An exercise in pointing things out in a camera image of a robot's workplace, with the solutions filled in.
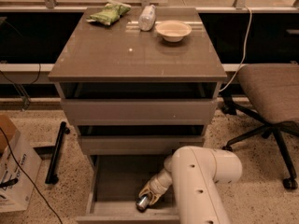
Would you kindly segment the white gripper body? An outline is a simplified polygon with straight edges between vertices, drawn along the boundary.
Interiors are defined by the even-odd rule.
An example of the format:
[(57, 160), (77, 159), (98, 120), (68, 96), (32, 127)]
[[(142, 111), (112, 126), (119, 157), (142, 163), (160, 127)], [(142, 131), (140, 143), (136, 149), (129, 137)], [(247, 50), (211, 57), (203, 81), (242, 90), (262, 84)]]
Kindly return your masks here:
[(149, 181), (149, 189), (153, 196), (161, 196), (166, 193), (172, 185), (171, 174), (163, 169), (159, 174), (152, 177)]

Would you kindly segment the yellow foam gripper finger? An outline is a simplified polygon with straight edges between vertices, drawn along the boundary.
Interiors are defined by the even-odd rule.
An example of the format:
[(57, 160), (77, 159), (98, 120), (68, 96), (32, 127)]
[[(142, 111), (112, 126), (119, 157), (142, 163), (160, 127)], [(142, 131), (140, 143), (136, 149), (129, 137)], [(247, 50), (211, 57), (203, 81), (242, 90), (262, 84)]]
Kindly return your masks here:
[(142, 190), (140, 190), (138, 197), (147, 196), (149, 199), (152, 198), (152, 192), (150, 189), (150, 185), (146, 184)]
[(149, 206), (156, 204), (159, 199), (162, 197), (161, 194), (153, 193), (152, 191), (148, 194), (149, 197)]

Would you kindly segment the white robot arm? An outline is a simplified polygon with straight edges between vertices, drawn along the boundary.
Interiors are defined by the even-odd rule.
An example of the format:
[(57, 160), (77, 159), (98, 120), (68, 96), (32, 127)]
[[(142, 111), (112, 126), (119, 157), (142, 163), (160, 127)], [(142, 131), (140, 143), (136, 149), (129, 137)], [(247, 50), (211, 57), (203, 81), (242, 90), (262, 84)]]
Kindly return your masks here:
[(216, 185), (235, 183), (241, 176), (242, 163), (230, 151), (181, 147), (139, 192), (136, 208), (146, 210), (173, 189), (180, 224), (231, 224)]

